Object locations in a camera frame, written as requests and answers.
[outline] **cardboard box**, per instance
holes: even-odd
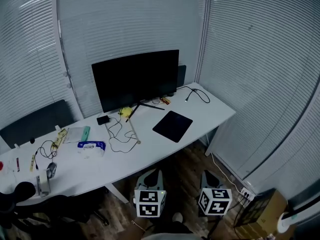
[[[244,239],[265,238],[273,234],[276,240],[288,240],[293,235],[294,226],[283,234],[277,231],[279,217],[286,207],[287,200],[279,191],[271,189],[258,196],[245,208],[235,229]]]

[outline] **white cable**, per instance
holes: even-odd
[[[207,134],[206,134],[206,139],[207,139],[208,144],[209,144],[209,138],[208,138],[208,135],[207,135]],[[235,186],[236,191],[238,191],[238,193],[239,193],[240,195],[242,195],[242,193],[238,190],[236,184],[234,184],[234,183],[228,178],[228,176],[220,169],[220,167],[216,164],[216,162],[215,162],[215,160],[214,160],[214,155],[212,154],[212,152],[210,152],[210,154],[211,154],[211,156],[212,156],[212,161],[213,161],[213,163],[215,164],[215,166],[218,167],[219,170],[220,170],[220,172],[222,172],[222,174],[226,177],[226,179],[227,179],[232,185]]]

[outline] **mouse pad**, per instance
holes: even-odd
[[[169,111],[168,114],[153,127],[153,130],[169,140],[178,143],[192,122],[191,119],[181,114]]]

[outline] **green object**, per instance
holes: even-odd
[[[81,137],[82,142],[86,142],[89,136],[90,126],[85,126]]]

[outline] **monitor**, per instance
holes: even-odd
[[[179,50],[114,58],[92,64],[103,112],[177,91]]]

